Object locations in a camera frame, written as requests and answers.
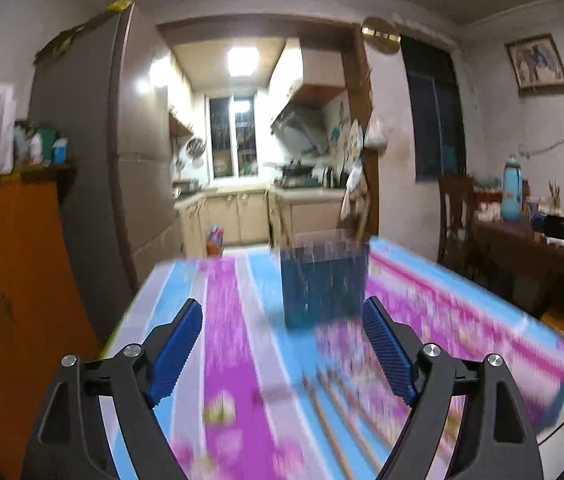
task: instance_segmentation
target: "range hood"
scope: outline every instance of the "range hood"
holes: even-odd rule
[[[271,124],[271,131],[297,155],[329,151],[329,136],[319,109],[287,106]]]

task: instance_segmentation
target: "blue gripper pad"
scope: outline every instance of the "blue gripper pad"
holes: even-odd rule
[[[146,398],[151,405],[157,405],[161,399],[173,392],[202,330],[202,317],[201,305],[193,301],[155,358],[151,367],[151,383],[146,390]]]
[[[417,399],[417,391],[412,379],[411,361],[370,299],[364,301],[362,307],[362,326],[393,394],[412,406]]]

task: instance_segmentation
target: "blue container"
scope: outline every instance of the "blue container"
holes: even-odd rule
[[[502,177],[502,219],[520,220],[522,211],[522,168],[511,155],[504,166]]]
[[[57,139],[52,146],[52,163],[63,164],[66,162],[66,145],[68,140]]]
[[[312,328],[340,317],[360,316],[368,245],[320,243],[282,248],[284,324]]]

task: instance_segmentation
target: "orange cabinet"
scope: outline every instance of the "orange cabinet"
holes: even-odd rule
[[[97,358],[66,256],[54,181],[0,183],[0,473],[20,477],[26,443],[62,356]]]

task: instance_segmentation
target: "plastic bag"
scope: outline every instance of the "plastic bag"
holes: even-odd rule
[[[373,110],[364,137],[364,147],[371,150],[385,150],[386,146],[389,145],[389,136],[394,129],[391,119],[383,117]]]
[[[339,212],[339,219],[344,220],[351,214],[351,192],[358,186],[362,178],[362,162],[357,160],[353,165],[351,173],[348,175],[347,190],[344,193],[342,201],[342,209]]]

